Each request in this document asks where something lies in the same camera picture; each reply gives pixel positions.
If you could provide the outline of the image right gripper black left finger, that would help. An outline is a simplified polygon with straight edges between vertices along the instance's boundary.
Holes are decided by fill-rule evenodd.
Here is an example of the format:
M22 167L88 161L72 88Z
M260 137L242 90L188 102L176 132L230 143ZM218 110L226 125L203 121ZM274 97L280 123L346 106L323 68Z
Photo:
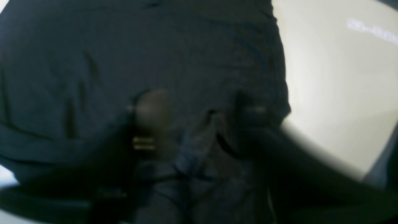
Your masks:
M138 165L164 152L166 90L145 91L121 119L84 146L86 155L1 190L1 211L43 224L116 224L135 189Z

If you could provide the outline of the image right gripper black right finger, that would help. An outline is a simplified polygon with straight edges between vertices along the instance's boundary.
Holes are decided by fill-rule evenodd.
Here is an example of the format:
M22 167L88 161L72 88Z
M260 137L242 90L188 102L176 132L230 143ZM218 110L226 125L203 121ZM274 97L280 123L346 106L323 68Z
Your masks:
M397 223L397 191L362 184L310 155L259 98L238 92L235 121L278 224Z

